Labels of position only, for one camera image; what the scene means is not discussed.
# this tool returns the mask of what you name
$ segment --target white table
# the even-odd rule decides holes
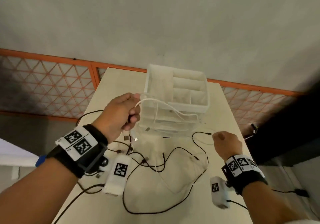
[[[126,92],[142,93],[145,79],[145,73],[108,68],[86,113],[104,109],[111,99]],[[224,130],[234,133],[243,142],[243,153],[249,156],[250,153],[244,144],[243,137],[220,85],[208,83],[208,90],[210,93],[210,108],[203,119],[203,124],[197,130],[211,133]],[[80,124],[89,124],[98,115],[99,113],[92,113],[84,116]],[[195,138],[208,144],[213,144],[212,138],[208,135],[199,133],[195,135]],[[206,156],[194,145],[190,137],[164,139],[155,136],[143,136],[139,138],[139,141],[141,143],[135,145],[135,150],[148,156],[150,164],[155,164],[155,159],[157,159],[157,164],[162,163],[162,151],[168,156],[168,153],[175,146],[186,148],[198,156],[203,164],[206,163]],[[124,209],[122,197],[104,195],[100,192],[94,195],[83,194],[72,204],[58,223],[252,223],[248,211],[236,204],[231,203],[231,209],[229,210],[221,210],[213,205],[210,193],[210,177],[221,176],[225,179],[221,170],[223,160],[218,156],[213,145],[205,145],[203,143],[199,143],[199,145],[208,154],[210,161],[208,169],[196,182],[186,201],[172,210],[162,214],[132,215]],[[113,149],[118,147],[123,148],[121,144],[118,146],[118,143],[110,145],[110,148]],[[112,156],[112,154],[114,153],[107,151],[108,156]],[[136,165],[135,162],[132,162],[129,169],[133,169]],[[200,172],[201,168],[193,164],[190,160],[190,155],[183,150],[176,150],[167,161],[162,177],[171,190],[175,191],[186,180],[191,181]],[[104,180],[105,176],[99,179],[83,177],[81,182],[84,187],[88,187],[93,184],[104,183]],[[75,186],[62,210],[80,191],[80,188]],[[183,196],[183,191],[179,194],[171,193],[159,177],[159,174],[141,166],[129,178],[125,189],[126,205],[135,212],[164,210],[182,200]],[[234,192],[230,193],[230,199],[244,204],[242,197],[237,196]]]

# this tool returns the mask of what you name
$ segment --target white storage box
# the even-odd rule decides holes
[[[177,114],[169,106],[153,100],[141,104],[141,130],[171,137],[192,131],[209,108],[207,78],[204,73],[166,66],[149,65],[144,98],[166,102],[184,114]]]

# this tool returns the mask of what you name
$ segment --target wristband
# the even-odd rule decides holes
[[[242,195],[242,190],[250,183],[260,181],[268,184],[265,176],[255,162],[245,155],[230,157],[222,167],[228,185],[232,186],[237,194]]]
[[[47,158],[54,157],[75,176],[93,173],[99,168],[99,160],[107,150],[108,140],[93,125],[77,126],[59,138]]]

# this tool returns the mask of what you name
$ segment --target blue object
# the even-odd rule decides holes
[[[38,161],[35,163],[36,167],[39,167],[42,163],[45,162],[47,155],[42,155],[38,158]]]

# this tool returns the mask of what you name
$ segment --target orange metal frame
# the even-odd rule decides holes
[[[94,62],[94,61],[80,60],[80,59],[76,59],[76,58],[66,58],[66,57],[59,57],[59,56],[49,56],[49,55],[42,55],[42,54],[36,54],[36,53],[29,53],[29,52],[13,51],[13,50],[2,49],[2,48],[0,48],[0,55],[15,56],[15,57],[35,59],[35,60],[41,60],[41,61],[49,61],[49,62],[55,62],[55,63],[65,63],[65,64],[71,64],[71,65],[86,66],[89,69],[91,80],[92,80],[92,83],[93,83],[93,86],[95,89],[97,89],[97,87],[100,83],[100,80],[101,80],[99,72],[98,72],[99,68],[106,69],[106,68],[110,67],[110,68],[117,68],[117,69],[130,70],[130,71],[143,72],[143,73],[147,72],[146,69],[142,69],[142,68],[127,67],[127,66],[109,64],[109,63],[99,63],[99,62]],[[208,82],[218,83],[221,86],[225,86],[225,87],[254,90],[254,91],[260,91],[263,93],[282,94],[282,95],[288,95],[288,96],[299,96],[302,94],[300,92],[294,92],[294,91],[289,91],[289,90],[274,89],[274,88],[261,87],[261,86],[255,86],[255,85],[249,85],[249,84],[234,83],[234,82],[221,81],[221,80],[215,80],[215,79],[208,79]],[[24,115],[24,116],[29,115],[29,116],[35,116],[35,117],[44,117],[44,118],[51,119],[51,120],[63,120],[63,121],[72,121],[72,122],[76,121],[76,119],[71,119],[71,118],[66,118],[66,117],[39,116],[39,115],[32,115],[32,114],[13,113],[13,112],[1,112],[0,111],[0,114]]]

